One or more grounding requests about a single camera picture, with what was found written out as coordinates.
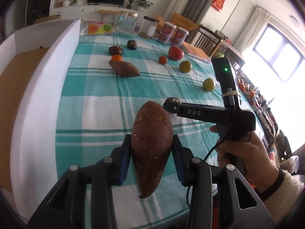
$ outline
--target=gold lid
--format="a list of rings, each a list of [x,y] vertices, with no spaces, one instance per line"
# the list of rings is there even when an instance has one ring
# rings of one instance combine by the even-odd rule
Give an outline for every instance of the gold lid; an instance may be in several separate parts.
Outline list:
[[[134,18],[139,17],[139,13],[132,12],[132,11],[127,11],[127,10],[123,10],[123,9],[121,10],[121,14],[131,16],[131,17],[134,17]]]

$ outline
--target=red wall hanging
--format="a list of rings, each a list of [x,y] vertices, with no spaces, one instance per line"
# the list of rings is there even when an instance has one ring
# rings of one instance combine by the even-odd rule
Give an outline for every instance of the red wall hanging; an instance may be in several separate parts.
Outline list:
[[[212,7],[215,8],[218,12],[222,10],[225,0],[213,0]]]

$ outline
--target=brown sweet potato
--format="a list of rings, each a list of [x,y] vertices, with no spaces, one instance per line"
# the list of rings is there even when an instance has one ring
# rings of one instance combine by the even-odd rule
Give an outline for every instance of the brown sweet potato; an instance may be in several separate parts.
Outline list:
[[[173,127],[167,112],[156,102],[146,102],[132,127],[131,151],[140,198],[157,188],[173,142]]]
[[[140,71],[133,64],[125,61],[110,60],[109,64],[116,74],[120,77],[137,77]]]

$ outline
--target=hand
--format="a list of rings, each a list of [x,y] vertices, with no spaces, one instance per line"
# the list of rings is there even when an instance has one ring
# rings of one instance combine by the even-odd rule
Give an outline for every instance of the hand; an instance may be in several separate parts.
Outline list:
[[[217,133],[216,126],[210,127],[210,131]],[[243,158],[247,170],[246,179],[260,193],[266,191],[279,176],[279,170],[270,162],[263,142],[253,131],[249,132],[249,142],[225,140],[215,150],[220,167],[230,164],[228,153]]]

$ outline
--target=plastic jar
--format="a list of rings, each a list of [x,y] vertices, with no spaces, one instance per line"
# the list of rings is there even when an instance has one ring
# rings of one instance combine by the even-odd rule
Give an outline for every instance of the plastic jar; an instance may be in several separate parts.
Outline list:
[[[182,27],[178,27],[175,36],[172,38],[170,44],[176,47],[180,47],[188,36],[189,32]]]
[[[170,24],[169,22],[165,22],[159,34],[158,41],[166,45],[170,41],[170,38],[175,31],[175,28],[175,25]]]
[[[138,36],[144,39],[151,39],[157,29],[159,20],[150,18],[148,16],[144,16],[143,21],[141,23]]]
[[[139,14],[128,10],[121,10],[120,16],[116,22],[115,32],[132,34]]]

